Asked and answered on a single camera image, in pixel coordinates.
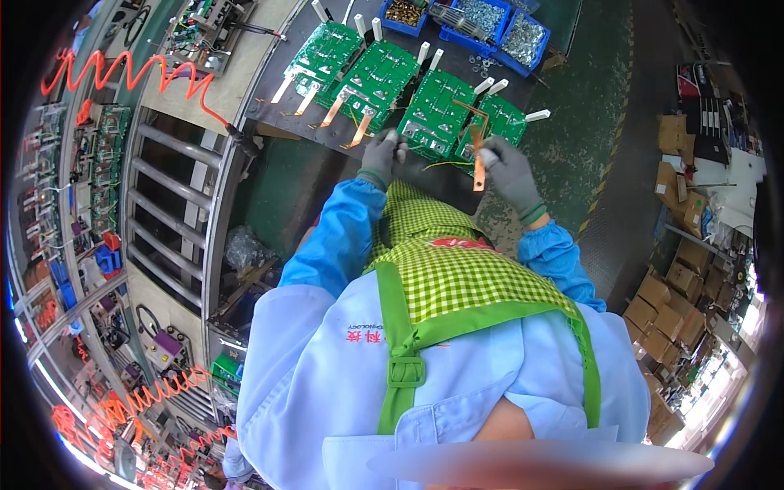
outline plastic bag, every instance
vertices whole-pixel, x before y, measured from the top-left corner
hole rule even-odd
[[[260,267],[270,257],[270,253],[256,240],[250,227],[243,224],[226,235],[226,252],[223,257],[239,272],[247,266]]]
[[[229,418],[237,413],[237,397],[230,391],[221,387],[212,387],[210,398],[215,404],[215,408],[225,413]]]

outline elastic cuff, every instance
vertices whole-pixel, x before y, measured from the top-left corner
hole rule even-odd
[[[531,208],[531,211],[527,212],[525,216],[521,216],[520,222],[526,227],[541,218],[545,212],[547,212],[547,206],[544,204],[544,201],[539,201],[539,204]]]
[[[379,173],[377,171],[375,171],[375,170],[359,169],[357,171],[357,178],[358,179],[363,179],[363,180],[366,180],[366,181],[370,182],[371,184],[375,185],[376,187],[378,187],[380,190],[382,190],[384,192],[387,192],[387,188],[389,187],[389,184],[387,184],[384,181],[384,179],[379,175]]]

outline green apron strap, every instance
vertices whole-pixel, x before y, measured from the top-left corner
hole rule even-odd
[[[408,317],[403,283],[397,267],[378,262],[376,275],[381,300],[381,318],[390,359],[387,364],[387,394],[381,408],[379,435],[393,435],[397,421],[414,406],[414,389],[425,383],[425,362],[415,346],[416,331]]]
[[[586,411],[588,428],[593,429],[594,427],[599,427],[599,414],[601,412],[601,381],[599,380],[599,367],[596,365],[596,358],[593,356],[593,345],[590,342],[588,324],[586,323],[585,318],[583,318],[583,315],[580,314],[580,310],[577,309],[576,305],[575,309],[580,315],[582,328],[579,329],[579,332],[574,328],[572,331],[575,331],[575,336],[579,343],[580,354],[583,355],[583,391],[585,392],[583,395],[583,404]]]

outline circuit board assembly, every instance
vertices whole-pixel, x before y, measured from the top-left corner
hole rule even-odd
[[[488,115],[487,128],[482,138],[499,135],[509,140],[512,146],[516,147],[520,143],[523,132],[528,127],[528,123],[525,121],[525,114],[520,109],[497,94],[486,95],[482,98],[478,109]],[[471,118],[470,124],[481,126],[484,122],[483,119],[480,115],[475,114]],[[471,135],[468,131],[465,131],[460,138],[455,148],[455,153],[452,155],[452,160],[465,163],[474,162],[474,145],[471,143]],[[469,170],[469,173],[472,173],[474,167],[466,167],[465,170]]]
[[[355,122],[362,119],[358,126],[363,132],[378,132],[419,66],[416,57],[405,49],[386,39],[374,41],[336,85],[330,100],[319,103],[330,107],[328,118],[340,111]]]
[[[470,112],[453,100],[473,105],[473,88],[441,69],[427,72],[397,127],[411,151],[433,162],[452,154]]]
[[[340,72],[361,44],[362,37],[351,27],[337,22],[322,22],[285,69],[285,81],[278,90],[280,95],[293,82],[299,95],[328,107],[332,103],[329,94],[338,83]]]

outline screwdriver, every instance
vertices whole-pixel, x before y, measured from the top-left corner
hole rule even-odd
[[[477,26],[465,16],[461,15],[459,11],[454,10],[452,7],[442,5],[441,3],[433,3],[428,7],[427,0],[405,0],[407,3],[414,5],[417,8],[427,8],[427,15],[433,17],[436,24],[446,24],[451,29],[458,31],[471,38],[477,39],[489,45],[495,45],[495,41],[486,33],[481,27]]]

